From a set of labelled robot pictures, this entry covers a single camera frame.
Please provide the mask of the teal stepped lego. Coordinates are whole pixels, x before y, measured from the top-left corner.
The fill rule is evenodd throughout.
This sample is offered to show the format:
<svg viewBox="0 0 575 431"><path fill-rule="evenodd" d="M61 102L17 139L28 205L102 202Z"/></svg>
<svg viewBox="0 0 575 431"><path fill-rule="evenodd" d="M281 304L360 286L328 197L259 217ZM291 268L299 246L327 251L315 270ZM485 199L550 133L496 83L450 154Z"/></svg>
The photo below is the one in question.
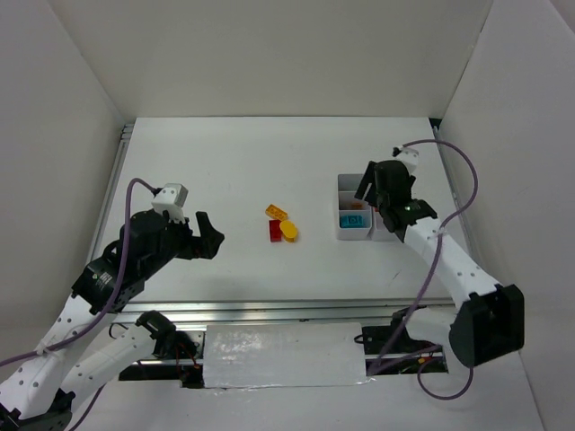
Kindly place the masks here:
<svg viewBox="0 0 575 431"><path fill-rule="evenodd" d="M362 215L341 215L341 229L361 229L364 227L364 218Z"/></svg>

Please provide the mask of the white divided container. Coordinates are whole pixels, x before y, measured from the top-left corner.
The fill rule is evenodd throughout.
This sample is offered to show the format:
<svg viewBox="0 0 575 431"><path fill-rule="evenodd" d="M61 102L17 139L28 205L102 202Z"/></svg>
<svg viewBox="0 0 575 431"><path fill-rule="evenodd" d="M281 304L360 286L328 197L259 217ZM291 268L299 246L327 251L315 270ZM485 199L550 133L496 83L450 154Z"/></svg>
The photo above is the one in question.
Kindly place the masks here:
<svg viewBox="0 0 575 431"><path fill-rule="evenodd" d="M364 241L373 227L372 212L364 200L356 197L362 180L360 173L337 175L335 199L336 237L341 241Z"/></svg>
<svg viewBox="0 0 575 431"><path fill-rule="evenodd" d="M375 207L372 210L373 227L371 231L371 240L374 242L398 242L395 233L390 233L385 227L384 220Z"/></svg>

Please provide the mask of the red rectangular lego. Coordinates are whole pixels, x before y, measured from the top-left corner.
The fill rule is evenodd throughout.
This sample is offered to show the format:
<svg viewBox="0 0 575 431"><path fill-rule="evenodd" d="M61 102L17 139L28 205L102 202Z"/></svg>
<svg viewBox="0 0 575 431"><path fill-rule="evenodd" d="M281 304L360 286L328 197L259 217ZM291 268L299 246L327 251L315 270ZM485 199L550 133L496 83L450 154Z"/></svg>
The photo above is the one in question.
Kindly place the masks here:
<svg viewBox="0 0 575 431"><path fill-rule="evenodd" d="M271 242L281 242L282 232L280 229L280 221L277 219L269 220L269 235Z"/></svg>

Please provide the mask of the orange lego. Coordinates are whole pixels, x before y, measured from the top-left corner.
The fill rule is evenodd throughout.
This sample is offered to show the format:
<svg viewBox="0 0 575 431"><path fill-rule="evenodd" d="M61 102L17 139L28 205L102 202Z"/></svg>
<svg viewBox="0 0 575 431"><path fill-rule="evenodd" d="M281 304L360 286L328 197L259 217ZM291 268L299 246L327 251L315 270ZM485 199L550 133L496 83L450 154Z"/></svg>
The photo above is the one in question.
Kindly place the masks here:
<svg viewBox="0 0 575 431"><path fill-rule="evenodd" d="M274 220L279 220L279 221L288 220L288 213L286 211L282 210L281 208L273 205L273 204L270 204L265 209L265 214Z"/></svg>

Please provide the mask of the yellow oval lego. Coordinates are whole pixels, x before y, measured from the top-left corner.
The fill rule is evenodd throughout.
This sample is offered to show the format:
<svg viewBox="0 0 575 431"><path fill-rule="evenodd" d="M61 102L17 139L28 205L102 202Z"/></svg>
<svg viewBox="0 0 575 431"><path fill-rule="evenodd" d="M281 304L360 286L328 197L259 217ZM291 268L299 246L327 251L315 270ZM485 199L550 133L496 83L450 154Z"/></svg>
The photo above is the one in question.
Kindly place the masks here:
<svg viewBox="0 0 575 431"><path fill-rule="evenodd" d="M295 242L298 236L298 230L293 222L290 220L283 220L279 223L279 229L283 238L287 242Z"/></svg>

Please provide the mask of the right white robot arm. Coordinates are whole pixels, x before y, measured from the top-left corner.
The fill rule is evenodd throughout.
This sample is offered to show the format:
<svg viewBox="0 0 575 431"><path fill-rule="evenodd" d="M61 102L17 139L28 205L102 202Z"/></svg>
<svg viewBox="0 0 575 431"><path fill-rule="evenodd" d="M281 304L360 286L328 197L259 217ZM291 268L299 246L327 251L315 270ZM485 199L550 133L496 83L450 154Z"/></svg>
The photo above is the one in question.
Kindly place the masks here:
<svg viewBox="0 0 575 431"><path fill-rule="evenodd" d="M437 278L455 314L411 306L397 325L412 340L438 344L466 368L519 351L525 344L525 298L515 285L489 275L447 233L443 221L411 195L415 182L399 160L371 162L356 192L377 209L385 228L429 266L425 281Z"/></svg>

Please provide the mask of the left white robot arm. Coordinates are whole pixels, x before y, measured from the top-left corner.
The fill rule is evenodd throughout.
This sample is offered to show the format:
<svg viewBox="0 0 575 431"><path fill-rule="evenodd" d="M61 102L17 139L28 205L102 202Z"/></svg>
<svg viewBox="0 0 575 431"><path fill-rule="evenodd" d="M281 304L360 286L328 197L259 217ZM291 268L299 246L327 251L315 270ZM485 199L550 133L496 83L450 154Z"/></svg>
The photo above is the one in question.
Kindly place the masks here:
<svg viewBox="0 0 575 431"><path fill-rule="evenodd" d="M171 260L216 257L225 236L207 213L197 212L196 219L198 235L187 219L172 221L166 211L138 212L121 227L119 239L86 265L49 332L17 358L17 370L2 382L3 430L63 430L86 398L131 363L196 355L189 336L160 312L148 311L106 348L83 357L99 331Z"/></svg>

